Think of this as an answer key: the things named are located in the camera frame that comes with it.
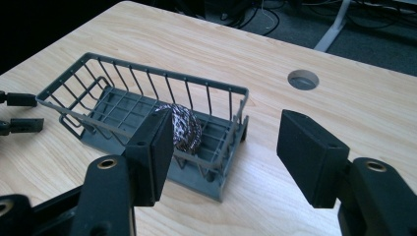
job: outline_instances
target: wooden table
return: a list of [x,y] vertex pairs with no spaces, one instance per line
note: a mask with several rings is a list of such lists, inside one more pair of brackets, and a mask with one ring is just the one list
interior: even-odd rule
[[[385,161],[417,191],[417,78],[237,29],[122,2],[0,77],[1,89],[38,94],[86,52],[223,81],[250,90],[247,139],[223,203],[167,181],[155,207],[137,208],[139,235],[340,235],[334,209],[313,209],[276,156],[282,109],[309,115],[351,148]],[[294,70],[319,86],[299,90]],[[0,195],[33,206],[84,181],[104,153],[82,145],[50,108],[0,107],[2,120],[44,117],[39,134],[0,138]]]

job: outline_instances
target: black clamp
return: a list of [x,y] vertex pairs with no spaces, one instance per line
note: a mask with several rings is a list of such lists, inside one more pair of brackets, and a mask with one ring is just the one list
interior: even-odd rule
[[417,196],[390,165],[348,160],[349,147],[310,117],[283,110],[276,153],[314,208],[333,208],[343,236],[417,235]]
[[160,200],[172,140],[172,110],[160,110],[144,120],[121,155],[94,160],[82,186],[34,207],[28,196],[0,196],[0,235],[136,235],[134,207]]
[[[36,107],[35,95],[29,93],[6,93],[0,90],[0,103],[7,102],[7,106]],[[43,118],[21,119],[13,118],[10,122],[0,120],[0,136],[8,136],[10,133],[37,133],[43,129]]]

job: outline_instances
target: gray wire basket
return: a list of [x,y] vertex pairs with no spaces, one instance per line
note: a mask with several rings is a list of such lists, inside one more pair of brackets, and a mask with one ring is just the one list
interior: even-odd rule
[[81,142],[113,154],[123,152],[160,105],[191,109],[201,121],[202,143],[194,154],[174,150],[168,179],[221,202],[234,154],[246,138],[248,95],[246,88],[86,53],[36,100],[58,111],[60,123]]

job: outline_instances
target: table grommet hole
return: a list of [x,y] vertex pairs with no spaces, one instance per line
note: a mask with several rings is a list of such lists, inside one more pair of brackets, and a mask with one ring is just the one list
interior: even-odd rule
[[311,71],[296,70],[288,75],[288,83],[299,90],[311,90],[319,85],[319,77]]

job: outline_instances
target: screw hole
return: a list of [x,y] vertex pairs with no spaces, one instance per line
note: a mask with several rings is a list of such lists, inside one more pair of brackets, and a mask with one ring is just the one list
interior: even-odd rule
[[13,208],[13,201],[4,200],[0,202],[0,216],[5,215]]
[[117,164],[117,160],[116,159],[105,159],[103,161],[101,161],[97,167],[98,169],[110,169],[112,167],[114,167]]
[[145,142],[145,141],[139,141],[138,143],[137,143],[137,146],[142,146],[142,147],[144,147],[144,146],[147,146],[148,145],[148,143],[147,142]]
[[98,223],[95,227],[91,229],[89,232],[90,236],[106,236],[110,231],[110,223],[109,222],[101,222]]
[[374,171],[377,171],[377,172],[386,172],[387,171],[387,168],[384,165],[382,165],[380,163],[377,163],[375,161],[367,161],[366,166],[368,167],[368,169],[374,170]]

